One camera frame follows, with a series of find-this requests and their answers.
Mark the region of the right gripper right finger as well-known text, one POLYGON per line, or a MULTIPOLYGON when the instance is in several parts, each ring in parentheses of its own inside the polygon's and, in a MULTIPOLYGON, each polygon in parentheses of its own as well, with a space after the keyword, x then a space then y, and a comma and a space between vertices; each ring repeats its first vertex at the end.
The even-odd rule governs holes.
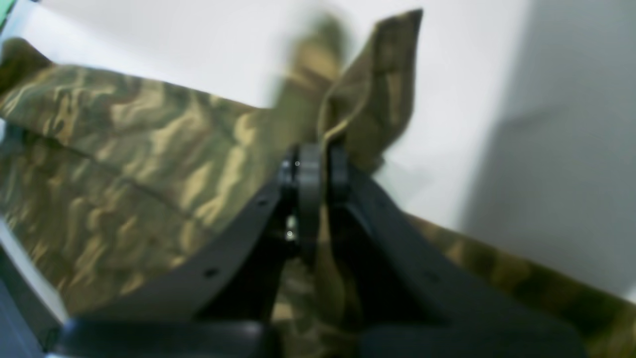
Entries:
POLYGON ((343 147, 327 152, 331 253, 363 311, 359 358, 585 358, 568 324, 526 308, 427 242, 343 147))

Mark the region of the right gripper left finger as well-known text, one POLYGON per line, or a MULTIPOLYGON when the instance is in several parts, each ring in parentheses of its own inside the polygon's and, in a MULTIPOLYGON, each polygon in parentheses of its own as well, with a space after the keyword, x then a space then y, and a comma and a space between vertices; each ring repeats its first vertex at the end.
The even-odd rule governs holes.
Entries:
POLYGON ((182 265, 70 319, 55 358, 282 358, 269 320, 284 263, 311 260, 321 149, 293 146, 277 174, 182 265))

